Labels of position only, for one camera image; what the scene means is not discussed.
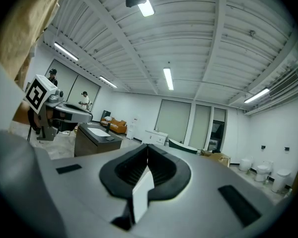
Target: ceiling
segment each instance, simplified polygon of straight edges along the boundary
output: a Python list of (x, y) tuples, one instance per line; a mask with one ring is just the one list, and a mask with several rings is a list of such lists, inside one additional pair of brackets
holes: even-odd
[[(124, 0), (60, 0), (44, 33), (115, 91), (158, 94), (251, 109), (244, 100), (292, 70), (298, 29), (280, 0), (150, 0), (143, 17)], [(174, 91), (163, 68), (170, 67)]]

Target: air vent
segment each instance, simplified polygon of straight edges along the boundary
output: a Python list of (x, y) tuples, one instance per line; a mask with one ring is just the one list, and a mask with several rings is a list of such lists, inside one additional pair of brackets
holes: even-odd
[(269, 96), (276, 97), (280, 94), (284, 94), (298, 85), (298, 74), (294, 71), (288, 77), (283, 79), (277, 85), (273, 86), (268, 92)]

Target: orange sofa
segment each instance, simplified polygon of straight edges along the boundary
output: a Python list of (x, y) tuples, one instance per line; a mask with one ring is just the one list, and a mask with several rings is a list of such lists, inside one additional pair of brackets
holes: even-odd
[(111, 121), (106, 121), (105, 118), (103, 118), (100, 121), (100, 124), (103, 126), (107, 126), (107, 124), (110, 123), (110, 129), (116, 133), (126, 133), (127, 130), (127, 126), (126, 126), (126, 122), (121, 120), (121, 121), (117, 121), (115, 120), (113, 117), (111, 119)]

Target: table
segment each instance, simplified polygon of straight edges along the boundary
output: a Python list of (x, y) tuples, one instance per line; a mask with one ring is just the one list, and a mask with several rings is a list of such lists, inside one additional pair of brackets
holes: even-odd
[(92, 123), (82, 123), (79, 125), (76, 140), (75, 140), (75, 149), (74, 156), (85, 156), (97, 153), (104, 153), (113, 150), (120, 149), (122, 139), (116, 136), (113, 132), (108, 132), (111, 137), (114, 138), (112, 141), (106, 140), (108, 136), (97, 136), (88, 128), (97, 128), (102, 131), (106, 129), (101, 125)]

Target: white cabinet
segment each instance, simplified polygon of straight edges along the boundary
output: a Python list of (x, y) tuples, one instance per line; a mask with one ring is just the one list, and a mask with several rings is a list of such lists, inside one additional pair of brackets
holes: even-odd
[(168, 134), (157, 132), (155, 130), (145, 130), (145, 136), (143, 138), (144, 144), (157, 144), (164, 145), (167, 140)]

